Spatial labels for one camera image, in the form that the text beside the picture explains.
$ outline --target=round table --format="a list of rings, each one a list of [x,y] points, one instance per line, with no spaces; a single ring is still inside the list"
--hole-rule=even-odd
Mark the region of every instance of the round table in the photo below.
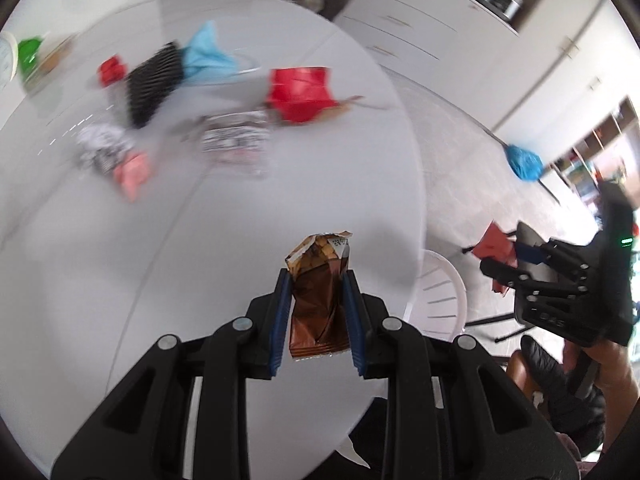
[[[178,88],[132,132],[152,178],[127,203],[78,168],[75,134],[104,110],[96,69],[130,68],[214,20],[222,49],[261,69],[232,84]],[[203,172],[182,133],[202,114],[251,108],[269,70],[327,66],[338,99],[363,105],[325,122],[277,128],[264,178]],[[165,333],[214,332],[271,292],[305,236],[352,231],[361,290],[402,316],[418,275],[424,189],[409,119],[380,67],[332,23],[281,0],[153,0],[77,39],[66,70],[0,132],[0,413],[48,474],[85,418]],[[380,385],[348,352],[249,381],[252,478],[299,480],[340,444]]]

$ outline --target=gray floor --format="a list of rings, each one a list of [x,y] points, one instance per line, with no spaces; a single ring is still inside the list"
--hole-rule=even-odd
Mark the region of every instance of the gray floor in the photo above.
[[[467,290],[468,320],[513,309],[513,291],[505,297],[491,291],[491,280],[479,262],[460,248],[476,243],[494,220],[503,231],[523,220],[545,238],[587,243],[593,217],[576,200],[559,205],[540,184],[520,181],[511,171],[501,145],[468,116],[433,93],[388,72],[411,117],[420,145],[427,193],[426,248],[448,258]],[[510,355],[520,337],[495,344],[493,338],[517,330],[515,321],[470,328],[494,355]],[[552,355],[561,356],[562,340],[539,328],[530,332]]]

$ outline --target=silver screw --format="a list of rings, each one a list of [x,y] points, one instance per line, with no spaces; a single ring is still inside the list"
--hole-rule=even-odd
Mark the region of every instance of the silver screw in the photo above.
[[[175,335],[167,334],[158,339],[158,348],[161,350],[170,350],[178,344],[178,338]]]
[[[465,334],[458,338],[458,346],[465,350],[473,350],[476,347],[476,340]]]
[[[253,325],[254,325],[254,322],[251,321],[248,317],[238,317],[231,324],[234,330],[238,330],[238,332],[244,332],[245,330],[249,330]]]
[[[402,321],[397,317],[385,317],[382,320],[382,328],[385,330],[400,330],[402,328]]]

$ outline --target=green object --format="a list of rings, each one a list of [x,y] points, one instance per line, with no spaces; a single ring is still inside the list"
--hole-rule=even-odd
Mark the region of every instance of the green object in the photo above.
[[[29,38],[18,43],[18,67],[23,81],[38,66],[38,49],[41,44],[42,38]]]

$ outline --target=drawer handle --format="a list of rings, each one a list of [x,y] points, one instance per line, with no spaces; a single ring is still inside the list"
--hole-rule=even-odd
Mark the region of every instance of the drawer handle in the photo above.
[[[410,23],[403,22],[402,20],[398,20],[398,18],[394,18],[393,16],[381,16],[381,18],[383,18],[384,20],[389,20],[390,22],[397,23],[398,25],[404,25],[405,27],[412,27]]]
[[[384,48],[382,48],[381,46],[377,46],[377,45],[368,45],[367,48],[369,50],[375,50],[376,52],[379,52],[380,54],[384,54],[385,56],[393,56],[393,57],[398,57],[396,56],[396,54],[394,54],[393,52],[389,52],[388,50],[385,50]]]

